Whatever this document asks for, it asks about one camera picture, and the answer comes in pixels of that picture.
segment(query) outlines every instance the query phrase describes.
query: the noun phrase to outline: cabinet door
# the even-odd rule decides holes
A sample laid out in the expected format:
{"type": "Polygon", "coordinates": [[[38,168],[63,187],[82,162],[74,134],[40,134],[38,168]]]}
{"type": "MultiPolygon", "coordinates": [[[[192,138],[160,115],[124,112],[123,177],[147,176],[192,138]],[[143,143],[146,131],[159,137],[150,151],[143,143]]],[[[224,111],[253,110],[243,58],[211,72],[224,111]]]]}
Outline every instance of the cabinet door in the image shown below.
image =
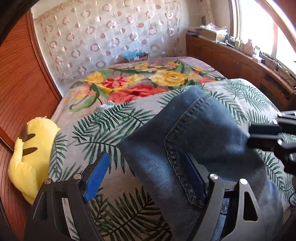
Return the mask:
{"type": "Polygon", "coordinates": [[[261,66],[258,66],[258,63],[252,60],[240,63],[239,78],[248,80],[257,88],[259,88],[262,76],[263,69],[261,66]]]}
{"type": "Polygon", "coordinates": [[[237,60],[237,53],[231,51],[220,50],[217,70],[226,78],[235,79],[239,76],[239,61],[237,60]]]}
{"type": "Polygon", "coordinates": [[[189,57],[201,59],[201,46],[197,38],[186,37],[186,52],[189,57]]]}
{"type": "Polygon", "coordinates": [[[213,67],[219,68],[219,52],[214,44],[204,45],[202,47],[202,61],[213,67]]]}

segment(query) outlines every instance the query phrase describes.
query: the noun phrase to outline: stuffed toy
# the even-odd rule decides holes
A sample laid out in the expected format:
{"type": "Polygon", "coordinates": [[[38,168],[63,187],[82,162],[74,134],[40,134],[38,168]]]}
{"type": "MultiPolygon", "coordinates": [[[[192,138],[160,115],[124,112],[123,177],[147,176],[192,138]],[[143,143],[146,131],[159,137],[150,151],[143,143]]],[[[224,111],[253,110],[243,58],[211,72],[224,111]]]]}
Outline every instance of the stuffed toy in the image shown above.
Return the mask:
{"type": "Polygon", "coordinates": [[[15,142],[8,176],[31,205],[48,177],[51,149],[58,131],[50,119],[35,118],[24,126],[15,142]]]}

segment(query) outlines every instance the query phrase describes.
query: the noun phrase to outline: wood paneling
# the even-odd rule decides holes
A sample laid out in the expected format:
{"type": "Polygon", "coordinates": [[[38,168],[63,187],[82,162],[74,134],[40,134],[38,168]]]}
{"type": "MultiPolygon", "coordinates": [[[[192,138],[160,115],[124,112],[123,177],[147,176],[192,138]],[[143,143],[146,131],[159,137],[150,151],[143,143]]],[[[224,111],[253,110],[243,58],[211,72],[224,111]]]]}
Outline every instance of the wood paneling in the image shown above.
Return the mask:
{"type": "Polygon", "coordinates": [[[0,196],[12,231],[23,240],[30,204],[9,180],[7,168],[12,152],[0,141],[0,196]]]}
{"type": "Polygon", "coordinates": [[[0,127],[15,141],[27,121],[50,118],[59,103],[40,69],[26,15],[0,47],[0,73],[0,127]]]}

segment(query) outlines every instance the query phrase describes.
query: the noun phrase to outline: denim fabric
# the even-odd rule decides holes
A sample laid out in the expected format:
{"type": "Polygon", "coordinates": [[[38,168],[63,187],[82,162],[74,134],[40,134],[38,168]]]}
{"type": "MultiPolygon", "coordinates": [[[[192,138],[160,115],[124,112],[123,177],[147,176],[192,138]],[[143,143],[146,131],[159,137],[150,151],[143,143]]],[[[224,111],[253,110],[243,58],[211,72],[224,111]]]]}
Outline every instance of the denim fabric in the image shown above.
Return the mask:
{"type": "Polygon", "coordinates": [[[192,87],[118,147],[161,209],[175,240],[187,239],[203,211],[202,206],[194,206],[195,193],[180,165],[180,154],[185,152],[224,180],[247,179],[260,208],[269,210],[264,217],[272,236],[281,228],[275,225],[283,221],[279,194],[267,181],[264,163],[255,150],[246,147],[246,141],[225,106],[192,87]]]}

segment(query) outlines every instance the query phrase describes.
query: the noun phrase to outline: bottle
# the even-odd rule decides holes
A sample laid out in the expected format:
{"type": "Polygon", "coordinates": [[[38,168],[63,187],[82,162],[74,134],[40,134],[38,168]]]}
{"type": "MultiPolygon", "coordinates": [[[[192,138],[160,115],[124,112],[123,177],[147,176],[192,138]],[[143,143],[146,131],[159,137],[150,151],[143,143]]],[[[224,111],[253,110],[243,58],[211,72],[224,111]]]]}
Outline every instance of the bottle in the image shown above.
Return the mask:
{"type": "Polygon", "coordinates": [[[250,56],[253,56],[254,54],[254,47],[253,47],[253,44],[252,44],[252,40],[248,40],[248,42],[246,43],[245,47],[244,47],[244,52],[247,54],[247,55],[250,55],[250,56]]]}
{"type": "Polygon", "coordinates": [[[239,50],[241,52],[244,52],[244,46],[245,46],[245,44],[243,42],[241,42],[240,45],[239,45],[239,50]]]}
{"type": "Polygon", "coordinates": [[[240,40],[238,38],[235,39],[235,48],[239,49],[240,46],[240,40]]]}

